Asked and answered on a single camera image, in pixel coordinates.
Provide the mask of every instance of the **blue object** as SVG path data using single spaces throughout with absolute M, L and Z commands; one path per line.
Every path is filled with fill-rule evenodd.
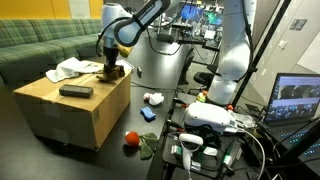
M 140 113 L 143 115 L 144 119 L 148 122 L 156 119 L 156 115 L 151 111 L 149 107 L 140 109 Z

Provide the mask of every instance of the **cardboard box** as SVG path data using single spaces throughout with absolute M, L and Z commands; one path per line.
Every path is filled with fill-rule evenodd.
M 94 89 L 89 99 L 61 96 L 64 84 Z M 52 83 L 42 78 L 13 93 L 31 131 L 38 136 L 98 150 L 130 103 L 131 72 L 112 84 L 94 74 Z

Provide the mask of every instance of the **black eraser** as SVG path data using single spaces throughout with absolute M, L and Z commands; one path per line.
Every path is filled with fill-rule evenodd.
M 138 67 L 138 68 L 137 68 L 137 73 L 138 73 L 138 76 L 140 77 L 140 76 L 141 76 L 141 74 L 142 74 L 141 67 Z

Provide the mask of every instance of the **laptop screen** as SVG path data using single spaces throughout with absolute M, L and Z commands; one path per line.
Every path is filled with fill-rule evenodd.
M 305 121 L 316 113 L 320 100 L 319 74 L 278 73 L 265 123 Z

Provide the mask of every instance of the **white cable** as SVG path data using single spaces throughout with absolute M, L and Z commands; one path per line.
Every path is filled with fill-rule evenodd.
M 263 174 L 264 165 L 265 165 L 265 163 L 266 163 L 266 155 L 265 155 L 265 153 L 264 153 L 263 146 L 261 145 L 261 143 L 259 142 L 259 140 L 258 140 L 256 137 L 254 137 L 251 133 L 249 133 L 248 131 L 246 131 L 246 130 L 244 130 L 244 129 L 239 129 L 239 130 L 240 130 L 240 132 L 243 131 L 243 132 L 247 133 L 248 135 L 250 135 L 250 136 L 259 144 L 259 146 L 260 146 L 260 148 L 261 148 L 261 153 L 262 153 L 262 166 L 261 166 L 260 174 L 259 174 L 259 176 L 258 176 L 258 178 L 257 178 L 257 180 L 259 180 L 259 179 L 261 178 L 262 174 Z

